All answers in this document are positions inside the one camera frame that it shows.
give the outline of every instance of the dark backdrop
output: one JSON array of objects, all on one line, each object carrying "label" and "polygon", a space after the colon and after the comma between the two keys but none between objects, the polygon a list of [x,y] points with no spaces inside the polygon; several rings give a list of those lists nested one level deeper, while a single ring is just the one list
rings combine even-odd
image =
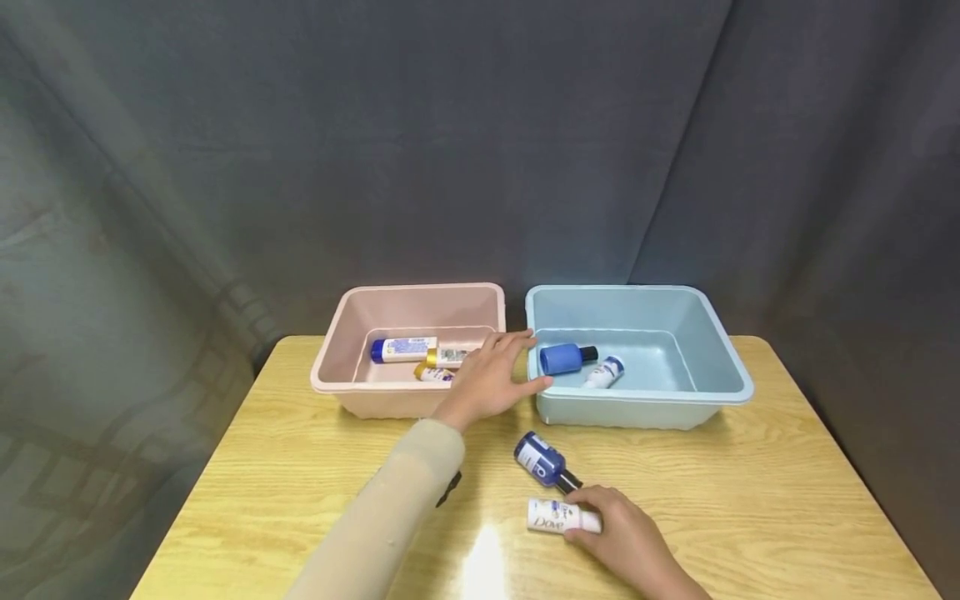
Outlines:
[{"label": "dark backdrop", "polygon": [[0,3],[0,596],[122,597],[359,284],[678,282],[960,597],[960,5]]}]

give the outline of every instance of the left hand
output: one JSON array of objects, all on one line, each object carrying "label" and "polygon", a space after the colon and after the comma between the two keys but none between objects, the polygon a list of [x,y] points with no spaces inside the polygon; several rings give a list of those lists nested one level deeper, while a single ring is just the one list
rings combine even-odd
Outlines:
[{"label": "left hand", "polygon": [[510,378],[520,351],[537,345],[537,338],[532,336],[532,329],[488,335],[482,348],[468,354],[450,393],[431,418],[463,433],[478,420],[499,415],[521,398],[550,387],[553,377],[549,376],[525,383],[514,383]]}]

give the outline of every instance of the plastic basin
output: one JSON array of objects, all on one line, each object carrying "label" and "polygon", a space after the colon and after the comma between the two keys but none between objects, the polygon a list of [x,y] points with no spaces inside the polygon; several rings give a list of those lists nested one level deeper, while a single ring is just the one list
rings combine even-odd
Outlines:
[{"label": "plastic basin", "polygon": [[353,288],[340,299],[310,383],[360,418],[427,417],[450,384],[418,381],[416,363],[374,363],[373,340],[437,336],[441,346],[479,345],[505,329],[504,312],[503,290],[493,283]]},{"label": "plastic basin", "polygon": [[540,349],[597,346],[623,376],[607,390],[581,388],[594,365],[557,375],[539,394],[546,423],[690,429],[721,407],[743,404],[754,382],[707,296],[676,285],[541,285],[527,293],[527,323],[539,339],[527,374],[541,375]]}]

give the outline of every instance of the gold bottle cap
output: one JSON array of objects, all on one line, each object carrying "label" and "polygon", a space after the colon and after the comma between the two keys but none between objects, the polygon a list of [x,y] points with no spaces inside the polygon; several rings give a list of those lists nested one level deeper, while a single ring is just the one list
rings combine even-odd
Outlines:
[{"label": "gold bottle cap", "polygon": [[426,371],[428,367],[429,365],[427,365],[426,362],[416,365],[414,367],[414,377],[416,377],[418,381],[422,381],[420,378],[423,377],[423,372]]}]

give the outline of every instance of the wooden table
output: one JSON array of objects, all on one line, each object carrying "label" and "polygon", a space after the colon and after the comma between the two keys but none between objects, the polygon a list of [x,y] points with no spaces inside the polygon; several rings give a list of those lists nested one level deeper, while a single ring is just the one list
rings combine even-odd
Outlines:
[{"label": "wooden table", "polygon": [[[134,600],[281,598],[410,427],[314,393],[322,340],[277,345]],[[532,398],[475,425],[463,481],[424,523],[390,597],[635,597],[563,538],[526,531],[527,498],[557,497],[513,459],[536,429],[581,479],[646,509],[714,598],[938,598],[773,350],[733,342],[756,395],[692,431],[547,426]]]}]

